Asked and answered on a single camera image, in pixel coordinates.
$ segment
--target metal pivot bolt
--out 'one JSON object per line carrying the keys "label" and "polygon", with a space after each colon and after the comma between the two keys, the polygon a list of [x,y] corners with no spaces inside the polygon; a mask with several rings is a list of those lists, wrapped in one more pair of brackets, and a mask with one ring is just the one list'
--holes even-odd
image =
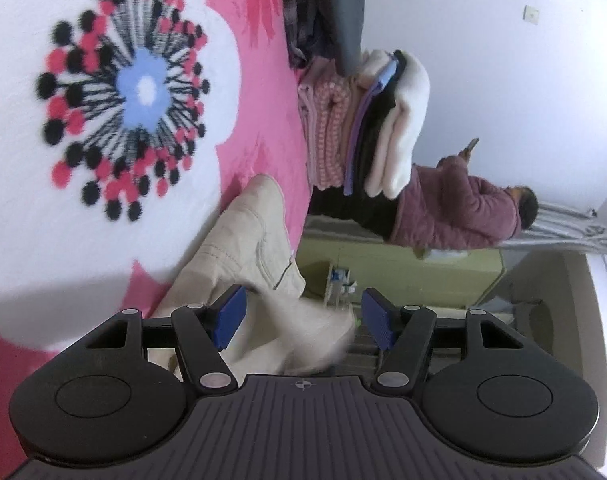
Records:
{"label": "metal pivot bolt", "polygon": [[377,377],[377,382],[386,388],[400,388],[409,381],[408,376],[401,372],[384,372]]}
{"label": "metal pivot bolt", "polygon": [[199,382],[204,388],[225,388],[232,383],[232,378],[221,372],[210,372],[202,376]]}

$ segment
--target black hair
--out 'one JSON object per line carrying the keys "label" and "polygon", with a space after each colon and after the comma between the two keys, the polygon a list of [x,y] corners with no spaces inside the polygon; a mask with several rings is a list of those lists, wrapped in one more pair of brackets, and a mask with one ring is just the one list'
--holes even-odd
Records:
{"label": "black hair", "polygon": [[539,201],[535,192],[529,187],[522,187],[521,198],[519,199],[519,218],[521,218],[521,228],[528,229],[535,222],[539,212]]}

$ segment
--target purple cloth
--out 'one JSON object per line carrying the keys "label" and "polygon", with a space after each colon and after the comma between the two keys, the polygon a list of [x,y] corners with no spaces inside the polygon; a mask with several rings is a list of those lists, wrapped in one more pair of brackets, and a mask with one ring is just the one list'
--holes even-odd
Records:
{"label": "purple cloth", "polygon": [[395,71],[397,70],[397,59],[391,59],[391,61],[381,69],[378,73],[375,82],[368,88],[367,92],[363,95],[359,108],[355,113],[355,119],[352,123],[352,129],[350,130],[350,138],[347,144],[347,155],[346,155],[346,177],[344,178],[344,195],[352,195],[352,176],[353,168],[355,164],[355,151],[357,150],[357,139],[359,138],[359,130],[361,129],[361,122],[365,111],[368,109],[370,102],[373,100],[375,95],[380,94],[385,86],[388,84]]}

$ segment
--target smartphone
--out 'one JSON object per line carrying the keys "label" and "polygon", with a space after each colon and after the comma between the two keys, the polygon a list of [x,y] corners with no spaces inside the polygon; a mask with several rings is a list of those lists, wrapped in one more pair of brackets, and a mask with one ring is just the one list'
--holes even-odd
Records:
{"label": "smartphone", "polygon": [[470,153],[474,149],[474,147],[477,145],[477,142],[479,142],[479,138],[475,137],[468,143],[468,145],[465,147],[464,151]]}

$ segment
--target folded pink sweater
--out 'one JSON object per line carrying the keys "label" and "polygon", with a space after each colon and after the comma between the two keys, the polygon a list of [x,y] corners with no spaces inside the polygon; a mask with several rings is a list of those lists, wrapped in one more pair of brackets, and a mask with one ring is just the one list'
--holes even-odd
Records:
{"label": "folded pink sweater", "polygon": [[330,62],[314,86],[317,112],[316,181],[324,190],[343,186],[345,160],[341,155],[344,120],[350,106],[350,84]]}

